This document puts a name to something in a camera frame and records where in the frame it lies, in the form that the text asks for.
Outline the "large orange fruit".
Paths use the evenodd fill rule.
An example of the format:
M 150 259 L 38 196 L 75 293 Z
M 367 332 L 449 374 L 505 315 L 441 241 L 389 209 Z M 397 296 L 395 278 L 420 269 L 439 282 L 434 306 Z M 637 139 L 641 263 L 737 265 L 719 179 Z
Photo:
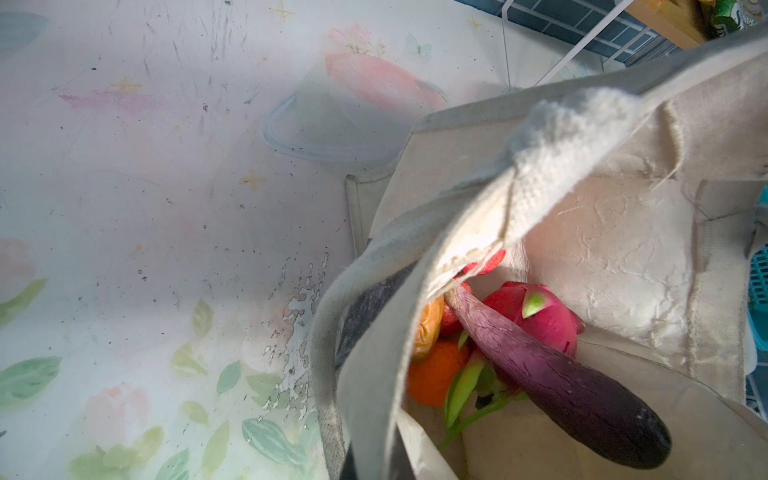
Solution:
M 407 391 L 413 400 L 442 407 L 454 376 L 467 364 L 470 349 L 454 340 L 438 340 L 428 356 L 410 365 Z

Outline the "pink dragon fruit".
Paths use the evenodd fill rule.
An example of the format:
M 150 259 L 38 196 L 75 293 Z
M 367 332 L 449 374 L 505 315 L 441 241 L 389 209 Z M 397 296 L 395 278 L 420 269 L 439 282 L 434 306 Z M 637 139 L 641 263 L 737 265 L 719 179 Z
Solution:
M 576 356 L 577 337 L 583 333 L 584 323 L 549 287 L 510 281 L 483 303 L 543 344 L 571 358 Z M 521 388 L 503 380 L 480 351 L 473 352 L 466 366 L 453 375 L 443 396 L 447 437 L 440 446 L 450 444 L 485 415 L 501 410 L 512 400 L 526 397 Z

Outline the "beige canvas grocery bag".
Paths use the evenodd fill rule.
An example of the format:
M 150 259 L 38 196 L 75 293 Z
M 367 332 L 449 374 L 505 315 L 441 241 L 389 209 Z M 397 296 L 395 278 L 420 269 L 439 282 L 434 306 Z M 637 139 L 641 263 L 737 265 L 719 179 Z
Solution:
M 333 479 L 763 479 L 744 330 L 767 183 L 767 28 L 625 70 L 431 114 L 385 175 L 366 247 L 313 322 L 312 388 Z M 578 358 L 668 426 L 650 470 L 604 459 L 530 401 L 444 450 L 404 405 L 425 304 L 505 250 L 474 289 L 543 284 L 586 324 Z

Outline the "purple eggplant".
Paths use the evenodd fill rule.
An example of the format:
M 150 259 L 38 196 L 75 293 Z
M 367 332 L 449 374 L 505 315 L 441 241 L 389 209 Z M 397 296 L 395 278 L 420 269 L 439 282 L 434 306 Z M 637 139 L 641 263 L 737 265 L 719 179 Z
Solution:
M 461 287 L 445 299 L 502 376 L 574 440 L 635 469 L 654 469 L 667 460 L 669 430 L 622 384 L 535 339 Z

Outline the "red apple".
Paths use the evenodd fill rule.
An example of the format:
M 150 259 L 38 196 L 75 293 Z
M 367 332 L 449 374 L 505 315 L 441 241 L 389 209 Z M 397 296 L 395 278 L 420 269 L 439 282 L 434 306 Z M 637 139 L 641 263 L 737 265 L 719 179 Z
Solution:
M 463 330 L 463 326 L 457 314 L 449 305 L 446 294 L 443 295 L 442 300 L 443 313 L 441 317 L 439 336 L 441 338 L 448 338 L 459 334 Z

